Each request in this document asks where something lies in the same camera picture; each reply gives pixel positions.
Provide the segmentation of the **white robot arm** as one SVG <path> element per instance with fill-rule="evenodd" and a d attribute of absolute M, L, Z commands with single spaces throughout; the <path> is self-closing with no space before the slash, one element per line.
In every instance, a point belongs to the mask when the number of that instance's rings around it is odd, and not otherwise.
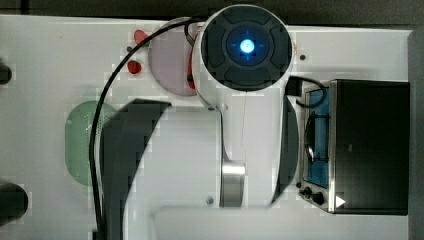
<path fill-rule="evenodd" d="M 167 208 L 272 206 L 297 167 L 292 65 L 291 36 L 272 12 L 240 4 L 209 17 L 191 55 L 193 100 L 135 99 L 103 128 L 107 240 L 154 240 Z"/>

